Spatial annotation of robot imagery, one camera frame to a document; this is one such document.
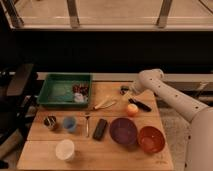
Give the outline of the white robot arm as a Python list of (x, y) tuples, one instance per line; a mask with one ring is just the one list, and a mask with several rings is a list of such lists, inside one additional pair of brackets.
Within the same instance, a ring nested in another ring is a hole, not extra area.
[(126, 96), (149, 89), (190, 123), (184, 171), (213, 171), (213, 107), (165, 84), (161, 69), (140, 71)]

